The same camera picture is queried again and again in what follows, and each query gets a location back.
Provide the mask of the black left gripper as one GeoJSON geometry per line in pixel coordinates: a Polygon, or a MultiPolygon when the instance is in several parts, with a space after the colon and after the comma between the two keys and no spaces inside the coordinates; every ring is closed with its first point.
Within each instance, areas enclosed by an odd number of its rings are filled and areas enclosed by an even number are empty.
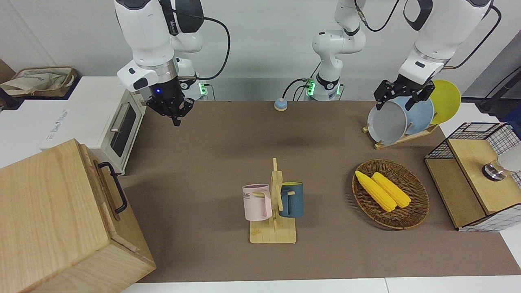
{"type": "Polygon", "coordinates": [[[380,85],[374,91],[374,98],[377,102],[376,108],[380,111],[385,102],[399,96],[409,96],[410,98],[405,104],[405,109],[410,111],[417,102],[426,101],[435,88],[436,86],[432,80],[424,85],[420,85],[402,75],[398,75],[393,82],[385,79],[380,82],[380,85]]]}

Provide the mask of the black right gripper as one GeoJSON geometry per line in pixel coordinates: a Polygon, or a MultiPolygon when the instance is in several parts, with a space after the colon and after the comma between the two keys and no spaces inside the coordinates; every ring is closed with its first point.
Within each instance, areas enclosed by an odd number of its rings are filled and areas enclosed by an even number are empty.
{"type": "Polygon", "coordinates": [[[179,78],[149,86],[151,96],[146,104],[156,113],[172,119],[174,126],[181,125],[181,117],[185,117],[193,108],[194,100],[184,95],[179,78]]]}

